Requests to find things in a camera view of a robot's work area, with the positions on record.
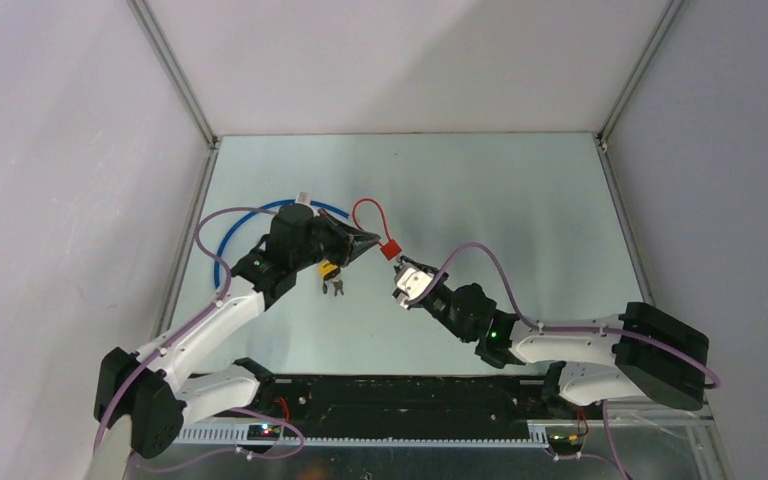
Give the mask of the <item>silver key pair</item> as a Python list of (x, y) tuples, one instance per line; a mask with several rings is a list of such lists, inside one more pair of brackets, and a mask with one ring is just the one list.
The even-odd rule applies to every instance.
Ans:
[(400, 271), (405, 266), (405, 257), (404, 256), (398, 256), (396, 258), (396, 262), (393, 266), (394, 270), (396, 272)]
[(322, 293), (327, 294), (329, 291), (333, 293), (334, 297), (343, 296), (343, 281), (339, 279), (324, 281), (322, 284)]

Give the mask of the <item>yellow black padlock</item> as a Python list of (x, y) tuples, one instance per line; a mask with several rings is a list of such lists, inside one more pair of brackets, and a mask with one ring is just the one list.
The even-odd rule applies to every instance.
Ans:
[(342, 269), (339, 265), (325, 260), (318, 265), (318, 272), (324, 282), (329, 282), (337, 278), (341, 274)]

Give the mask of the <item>silver key pair front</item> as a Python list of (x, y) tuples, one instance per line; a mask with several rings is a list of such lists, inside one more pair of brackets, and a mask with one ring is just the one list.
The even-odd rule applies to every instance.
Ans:
[(327, 294), (329, 291), (333, 293), (334, 297), (343, 296), (343, 281), (339, 279), (324, 281), (322, 284), (322, 293)]

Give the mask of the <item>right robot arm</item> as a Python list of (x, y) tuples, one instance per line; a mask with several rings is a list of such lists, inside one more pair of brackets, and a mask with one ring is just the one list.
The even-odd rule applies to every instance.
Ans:
[(586, 325), (527, 325), (498, 308), (476, 284), (450, 289), (437, 269), (402, 258), (395, 266), (394, 298), (405, 309), (431, 315), (488, 365), (546, 362), (541, 392), (545, 411), (566, 418), (602, 400), (645, 397), (684, 411), (703, 407), (711, 388), (704, 369), (708, 337), (643, 302)]

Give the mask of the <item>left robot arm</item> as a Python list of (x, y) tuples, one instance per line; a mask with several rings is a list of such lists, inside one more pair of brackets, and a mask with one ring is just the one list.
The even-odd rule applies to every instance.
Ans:
[(305, 202), (265, 213), (268, 232), (235, 265), (219, 263), (225, 280), (198, 313), (135, 351), (116, 347), (103, 357), (94, 405), (96, 447), (124, 417), (131, 421), (127, 454), (152, 459), (194, 422), (235, 408), (257, 417), (272, 411), (276, 390), (257, 362), (235, 361), (200, 377), (195, 368), (288, 293), (300, 272), (323, 262), (346, 267), (381, 238)]

